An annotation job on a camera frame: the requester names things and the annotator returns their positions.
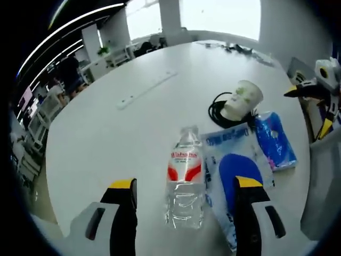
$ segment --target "black cable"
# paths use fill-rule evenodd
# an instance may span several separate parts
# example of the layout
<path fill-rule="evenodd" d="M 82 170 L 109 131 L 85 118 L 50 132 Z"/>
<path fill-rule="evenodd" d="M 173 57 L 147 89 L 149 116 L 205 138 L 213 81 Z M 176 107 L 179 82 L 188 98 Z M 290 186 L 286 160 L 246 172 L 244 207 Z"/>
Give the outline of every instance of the black cable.
<path fill-rule="evenodd" d="M 236 126 L 238 124 L 242 124 L 242 123 L 248 123 L 249 127 L 251 128 L 251 130 L 253 131 L 255 128 L 255 116 L 256 111 L 253 110 L 251 112 L 249 112 L 242 120 L 240 121 L 231 121 L 226 119 L 225 117 L 222 116 L 222 114 L 220 114 L 221 110 L 224 108 L 224 105 L 226 103 L 226 100 L 220 100 L 220 101 L 216 101 L 221 95 L 224 94 L 232 94 L 231 92 L 223 92 L 221 94 L 219 94 L 217 97 L 215 97 L 215 99 L 213 100 L 212 104 L 209 106 L 208 108 L 208 115 L 210 116 L 210 118 L 212 119 L 212 121 L 214 123 L 216 123 L 217 125 L 219 125 L 220 127 L 227 129 L 233 126 Z"/>

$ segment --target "plastic bottle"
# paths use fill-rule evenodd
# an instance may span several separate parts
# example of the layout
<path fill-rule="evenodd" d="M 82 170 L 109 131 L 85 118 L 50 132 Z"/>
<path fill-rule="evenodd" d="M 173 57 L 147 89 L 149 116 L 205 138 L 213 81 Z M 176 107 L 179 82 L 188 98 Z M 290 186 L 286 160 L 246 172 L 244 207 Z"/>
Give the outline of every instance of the plastic bottle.
<path fill-rule="evenodd" d="M 181 129 L 167 172 L 166 223 L 173 228 L 201 226 L 206 189 L 201 147 L 196 126 Z"/>

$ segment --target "potted plant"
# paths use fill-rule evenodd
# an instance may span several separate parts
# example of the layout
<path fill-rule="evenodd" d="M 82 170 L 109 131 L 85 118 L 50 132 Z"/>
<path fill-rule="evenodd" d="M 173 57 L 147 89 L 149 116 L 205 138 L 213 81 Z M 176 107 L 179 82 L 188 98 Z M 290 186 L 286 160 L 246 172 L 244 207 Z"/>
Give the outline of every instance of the potted plant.
<path fill-rule="evenodd" d="M 102 55 L 104 55 L 106 53 L 109 53 L 109 48 L 106 47 L 106 46 L 100 47 L 100 49 L 97 51 L 97 54 L 99 56 L 102 56 Z"/>

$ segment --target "round table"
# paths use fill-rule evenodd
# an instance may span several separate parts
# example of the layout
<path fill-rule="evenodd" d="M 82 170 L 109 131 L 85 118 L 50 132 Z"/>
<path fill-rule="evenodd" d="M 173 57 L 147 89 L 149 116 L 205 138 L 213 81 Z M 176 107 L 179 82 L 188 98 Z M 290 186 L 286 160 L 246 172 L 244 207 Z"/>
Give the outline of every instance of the round table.
<path fill-rule="evenodd" d="M 115 180 L 137 178 L 136 255 L 226 255 L 227 243 L 210 209 L 199 231 L 164 225 L 164 192 L 169 153 L 182 127 L 200 133 L 221 130 L 207 109 L 239 80 L 258 85 L 264 100 L 258 112 L 275 111 L 298 158 L 294 170 L 274 175 L 267 191 L 297 224 L 306 202 L 310 154 L 304 116 L 297 99 L 283 94 L 291 86 L 277 61 L 268 67 L 237 52 L 193 42 L 157 50 L 101 77 L 78 95 L 53 121 L 47 140 L 48 191 L 65 236 L 70 223 L 98 202 Z M 177 75 L 148 90 L 157 76 Z M 118 103 L 148 91 L 124 109 Z"/>

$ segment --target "paper cup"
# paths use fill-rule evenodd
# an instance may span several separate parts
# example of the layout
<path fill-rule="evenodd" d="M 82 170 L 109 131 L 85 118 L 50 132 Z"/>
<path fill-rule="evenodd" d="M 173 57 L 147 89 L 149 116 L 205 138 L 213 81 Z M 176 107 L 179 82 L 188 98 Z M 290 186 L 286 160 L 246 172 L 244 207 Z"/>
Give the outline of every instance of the paper cup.
<path fill-rule="evenodd" d="M 263 100 L 261 89 L 247 80 L 238 82 L 237 89 L 226 101 L 221 115 L 232 121 L 242 120 Z"/>

